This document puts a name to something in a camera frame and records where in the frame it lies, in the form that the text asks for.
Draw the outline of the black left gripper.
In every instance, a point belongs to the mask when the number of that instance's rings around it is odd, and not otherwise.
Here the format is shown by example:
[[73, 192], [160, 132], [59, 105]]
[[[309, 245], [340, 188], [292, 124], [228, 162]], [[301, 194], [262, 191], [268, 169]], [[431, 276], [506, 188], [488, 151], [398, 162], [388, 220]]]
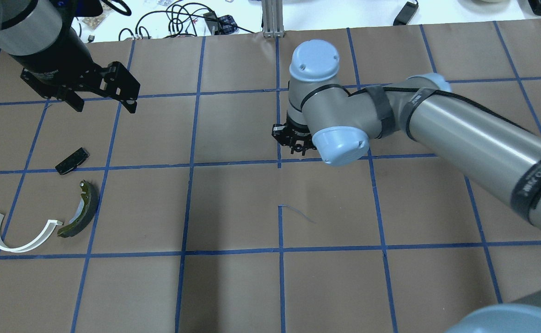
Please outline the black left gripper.
[[20, 78], [40, 97], [64, 101], [76, 112], [82, 112], [85, 105], [84, 99], [77, 92], [90, 92], [120, 101], [130, 114], [135, 114], [137, 110], [140, 83], [118, 61], [106, 67], [93, 63], [87, 69], [73, 74], [66, 74], [63, 70], [34, 73], [23, 69]]

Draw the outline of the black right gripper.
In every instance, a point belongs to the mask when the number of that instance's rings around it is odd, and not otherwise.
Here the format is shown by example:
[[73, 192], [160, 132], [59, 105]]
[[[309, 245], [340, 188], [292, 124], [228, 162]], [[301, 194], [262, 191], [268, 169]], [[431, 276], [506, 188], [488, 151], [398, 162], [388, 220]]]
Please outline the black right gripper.
[[317, 150], [307, 124], [296, 122], [289, 114], [287, 120], [272, 126], [272, 137], [281, 146], [288, 146], [291, 154], [305, 155], [307, 150]]

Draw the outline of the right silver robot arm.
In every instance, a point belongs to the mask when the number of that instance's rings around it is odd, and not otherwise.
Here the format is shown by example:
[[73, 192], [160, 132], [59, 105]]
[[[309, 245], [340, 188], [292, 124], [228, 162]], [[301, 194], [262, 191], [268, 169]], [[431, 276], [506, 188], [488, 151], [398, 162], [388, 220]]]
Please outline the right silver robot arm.
[[287, 120], [272, 136], [292, 152], [317, 150], [339, 167], [367, 154], [370, 141], [400, 131], [541, 230], [541, 137], [452, 92], [436, 73], [349, 92], [340, 55], [325, 40], [304, 41], [289, 64]]

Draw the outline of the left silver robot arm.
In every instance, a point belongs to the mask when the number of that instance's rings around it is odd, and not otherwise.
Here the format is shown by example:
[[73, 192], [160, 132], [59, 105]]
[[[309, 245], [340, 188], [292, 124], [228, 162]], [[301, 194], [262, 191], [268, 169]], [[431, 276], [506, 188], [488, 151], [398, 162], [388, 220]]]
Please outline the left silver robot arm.
[[140, 83], [120, 62], [95, 63], [71, 27], [76, 18], [100, 16], [103, 6], [132, 13], [122, 0], [0, 0], [0, 50], [23, 66], [21, 80], [40, 97], [81, 112], [85, 102], [78, 93], [90, 92], [133, 114]]

